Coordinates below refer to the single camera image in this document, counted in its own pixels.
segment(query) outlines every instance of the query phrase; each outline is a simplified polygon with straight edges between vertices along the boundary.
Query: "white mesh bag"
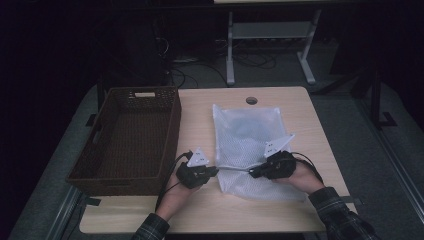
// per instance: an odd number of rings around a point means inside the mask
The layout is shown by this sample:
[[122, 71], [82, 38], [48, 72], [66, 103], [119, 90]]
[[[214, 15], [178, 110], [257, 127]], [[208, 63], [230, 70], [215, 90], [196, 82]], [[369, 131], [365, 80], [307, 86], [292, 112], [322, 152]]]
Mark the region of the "white mesh bag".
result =
[[[279, 108], [239, 108], [223, 110], [213, 105], [216, 132], [216, 166], [248, 170], [266, 162], [266, 143], [287, 135]], [[287, 144], [283, 150], [290, 151]], [[220, 169], [221, 190], [243, 198], [304, 201], [305, 194], [289, 184], [274, 183], [247, 171]]]

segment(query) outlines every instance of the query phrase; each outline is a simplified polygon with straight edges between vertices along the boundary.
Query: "wooden table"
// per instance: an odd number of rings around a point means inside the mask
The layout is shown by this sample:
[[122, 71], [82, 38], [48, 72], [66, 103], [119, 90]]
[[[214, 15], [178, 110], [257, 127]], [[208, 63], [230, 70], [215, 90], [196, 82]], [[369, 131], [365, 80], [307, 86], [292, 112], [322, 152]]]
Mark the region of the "wooden table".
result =
[[[327, 186], [349, 196], [343, 177], [307, 91], [302, 87], [179, 90], [182, 117], [177, 155], [201, 147], [214, 165], [215, 129], [212, 104], [223, 109], [279, 107], [287, 132], [295, 133], [292, 151], [316, 165]], [[255, 97], [256, 105], [248, 105]], [[98, 197], [87, 205], [80, 223], [84, 233], [132, 233], [154, 211], [155, 196]], [[355, 210], [353, 204], [348, 207]], [[316, 232], [325, 227], [311, 203], [242, 199], [221, 192], [218, 179], [204, 185], [170, 221], [172, 233]]]

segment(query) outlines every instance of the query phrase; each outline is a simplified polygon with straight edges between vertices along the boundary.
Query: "sleeve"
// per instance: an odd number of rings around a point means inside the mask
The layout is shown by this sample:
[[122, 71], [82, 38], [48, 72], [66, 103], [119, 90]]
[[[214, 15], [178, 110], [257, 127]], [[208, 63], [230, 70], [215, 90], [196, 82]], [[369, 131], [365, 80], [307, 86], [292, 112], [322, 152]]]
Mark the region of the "sleeve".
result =
[[162, 240], [169, 224], [156, 214], [149, 214], [132, 236], [132, 240]]
[[334, 188], [320, 189], [309, 195], [309, 199], [327, 228], [329, 240], [380, 239], [369, 223], [349, 210]]

